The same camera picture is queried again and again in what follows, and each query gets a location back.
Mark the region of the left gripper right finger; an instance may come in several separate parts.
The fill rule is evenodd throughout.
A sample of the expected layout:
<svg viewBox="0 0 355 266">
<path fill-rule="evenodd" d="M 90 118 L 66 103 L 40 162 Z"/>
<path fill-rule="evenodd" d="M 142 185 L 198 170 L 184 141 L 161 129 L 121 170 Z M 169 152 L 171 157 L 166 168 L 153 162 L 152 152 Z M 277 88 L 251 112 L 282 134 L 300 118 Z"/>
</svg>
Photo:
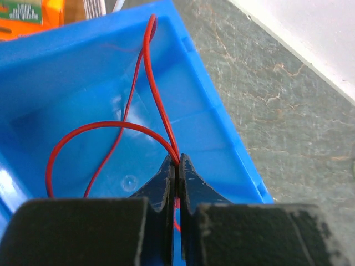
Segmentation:
<svg viewBox="0 0 355 266">
<path fill-rule="evenodd" d="M 186 154 L 179 169 L 181 253 L 187 265 L 348 265 L 315 204 L 234 204 Z"/>
</svg>

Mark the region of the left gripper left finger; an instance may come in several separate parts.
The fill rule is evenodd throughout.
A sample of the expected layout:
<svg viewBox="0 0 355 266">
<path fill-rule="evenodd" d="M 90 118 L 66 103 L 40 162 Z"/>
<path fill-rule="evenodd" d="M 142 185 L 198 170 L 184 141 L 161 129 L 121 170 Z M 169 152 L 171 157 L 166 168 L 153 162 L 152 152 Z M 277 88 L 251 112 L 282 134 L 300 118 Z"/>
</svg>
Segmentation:
<svg viewBox="0 0 355 266">
<path fill-rule="evenodd" d="M 127 198 L 35 199 L 1 239 L 2 265 L 172 265 L 175 168 Z"/>
</svg>

